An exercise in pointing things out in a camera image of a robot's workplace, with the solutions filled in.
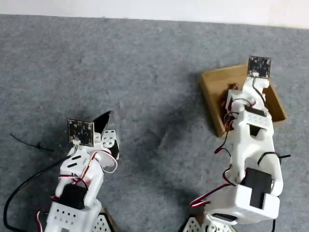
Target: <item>brown cardboard box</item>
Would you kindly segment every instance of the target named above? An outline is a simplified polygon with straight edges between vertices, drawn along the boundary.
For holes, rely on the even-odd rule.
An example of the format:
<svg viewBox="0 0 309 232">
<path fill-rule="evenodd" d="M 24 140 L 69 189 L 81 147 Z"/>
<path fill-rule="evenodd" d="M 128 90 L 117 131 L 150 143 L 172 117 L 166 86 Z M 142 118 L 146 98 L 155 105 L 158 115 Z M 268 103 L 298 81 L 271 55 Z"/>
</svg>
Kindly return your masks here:
<svg viewBox="0 0 309 232">
<path fill-rule="evenodd" d="M 220 103 L 231 84 L 237 83 L 239 88 L 242 88 L 247 78 L 247 68 L 247 64 L 242 64 L 238 66 L 207 71 L 202 74 L 200 84 L 211 112 L 218 137 L 221 137 L 225 134 L 225 128 L 222 121 L 225 113 L 224 110 L 220 107 Z M 266 105 L 269 113 L 272 116 L 273 124 L 277 126 L 285 119 L 287 119 L 287 114 L 271 82 L 269 87 L 263 90 L 263 93 L 266 95 Z"/>
</svg>

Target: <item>gray carpet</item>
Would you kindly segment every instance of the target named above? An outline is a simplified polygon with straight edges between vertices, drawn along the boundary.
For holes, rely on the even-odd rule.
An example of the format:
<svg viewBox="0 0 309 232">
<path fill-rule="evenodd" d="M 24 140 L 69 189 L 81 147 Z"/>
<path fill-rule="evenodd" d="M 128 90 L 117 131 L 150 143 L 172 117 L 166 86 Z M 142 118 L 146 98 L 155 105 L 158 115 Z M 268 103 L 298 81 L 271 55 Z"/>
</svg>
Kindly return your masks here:
<svg viewBox="0 0 309 232">
<path fill-rule="evenodd" d="M 121 231 L 176 232 L 189 202 L 223 183 L 228 165 L 224 152 L 213 153 L 222 139 L 214 135 L 199 74 L 258 55 L 272 58 L 271 78 L 289 116 L 275 129 L 275 148 L 293 155 L 282 162 L 276 231 L 305 231 L 308 38 L 309 30 L 300 29 L 1 15 L 1 210 L 19 183 L 68 152 L 68 117 L 91 120 L 114 110 L 121 160 L 116 173 L 105 175 L 98 198 Z M 10 133 L 55 153 L 19 143 Z M 34 212 L 49 209 L 58 172 L 17 195 L 11 224 L 36 231 Z M 268 232 L 271 222 L 237 229 Z M 3 224 L 0 231 L 7 231 Z"/>
</svg>

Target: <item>metal plate with holes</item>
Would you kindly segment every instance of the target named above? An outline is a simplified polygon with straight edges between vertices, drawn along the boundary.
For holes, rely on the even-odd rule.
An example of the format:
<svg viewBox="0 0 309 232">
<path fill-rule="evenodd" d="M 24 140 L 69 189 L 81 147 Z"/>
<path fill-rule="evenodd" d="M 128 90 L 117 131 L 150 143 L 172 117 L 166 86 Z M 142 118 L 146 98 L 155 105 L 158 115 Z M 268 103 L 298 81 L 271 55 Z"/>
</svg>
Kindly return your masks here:
<svg viewBox="0 0 309 232">
<path fill-rule="evenodd" d="M 185 225 L 183 232 L 202 232 L 201 226 L 197 222 L 195 217 L 189 218 Z"/>
<path fill-rule="evenodd" d="M 116 132 L 114 130 L 106 130 L 103 133 L 102 141 L 103 146 L 106 148 L 111 148 L 115 145 Z"/>
<path fill-rule="evenodd" d="M 81 145 L 94 145 L 94 123 L 85 122 L 76 119 L 68 119 L 69 141 L 78 138 Z"/>
<path fill-rule="evenodd" d="M 105 215 L 99 215 L 92 232 L 112 232 Z"/>
</svg>

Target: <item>black circuit board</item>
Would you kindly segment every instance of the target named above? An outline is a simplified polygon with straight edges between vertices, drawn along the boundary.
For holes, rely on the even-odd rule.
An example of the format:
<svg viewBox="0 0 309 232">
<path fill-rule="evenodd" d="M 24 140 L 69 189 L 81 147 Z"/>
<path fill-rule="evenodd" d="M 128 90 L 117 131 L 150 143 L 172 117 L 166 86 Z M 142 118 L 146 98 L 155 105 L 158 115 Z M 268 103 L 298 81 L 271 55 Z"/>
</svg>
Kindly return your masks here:
<svg viewBox="0 0 309 232">
<path fill-rule="evenodd" d="M 250 56 L 248 61 L 248 76 L 269 79 L 270 58 Z"/>
<path fill-rule="evenodd" d="M 68 119 L 69 142 L 78 138 L 81 145 L 94 146 L 94 123 Z"/>
</svg>

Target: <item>white wall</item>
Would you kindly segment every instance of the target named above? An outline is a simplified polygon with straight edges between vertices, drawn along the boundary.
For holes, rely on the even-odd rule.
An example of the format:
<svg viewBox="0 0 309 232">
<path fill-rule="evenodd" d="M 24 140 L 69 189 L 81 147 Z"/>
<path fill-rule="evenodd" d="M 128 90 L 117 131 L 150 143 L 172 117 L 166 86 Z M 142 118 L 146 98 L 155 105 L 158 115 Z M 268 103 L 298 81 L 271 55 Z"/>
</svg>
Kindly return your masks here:
<svg viewBox="0 0 309 232">
<path fill-rule="evenodd" d="M 309 29 L 309 0 L 0 0 L 0 14 L 241 23 Z"/>
</svg>

